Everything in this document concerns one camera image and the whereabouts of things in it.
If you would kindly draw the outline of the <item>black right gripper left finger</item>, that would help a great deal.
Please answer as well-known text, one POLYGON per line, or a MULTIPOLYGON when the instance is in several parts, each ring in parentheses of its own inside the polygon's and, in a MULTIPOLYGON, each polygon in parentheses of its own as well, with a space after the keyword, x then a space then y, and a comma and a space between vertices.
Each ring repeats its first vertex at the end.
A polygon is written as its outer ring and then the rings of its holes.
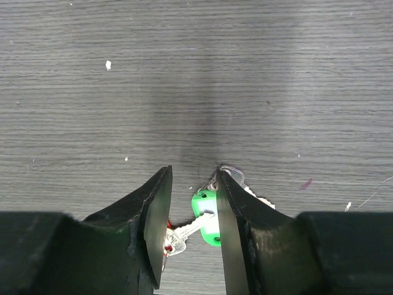
POLYGON ((1 212, 2 294, 153 294, 161 282, 173 171, 84 220, 1 212))

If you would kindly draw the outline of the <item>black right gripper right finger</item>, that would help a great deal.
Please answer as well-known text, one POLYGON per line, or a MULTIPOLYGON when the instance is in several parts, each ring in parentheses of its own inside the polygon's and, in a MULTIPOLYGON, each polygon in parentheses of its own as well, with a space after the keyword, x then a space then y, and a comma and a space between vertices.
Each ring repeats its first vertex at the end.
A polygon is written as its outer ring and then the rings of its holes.
POLYGON ((227 294, 391 294, 392 213, 272 209, 218 171, 227 294))

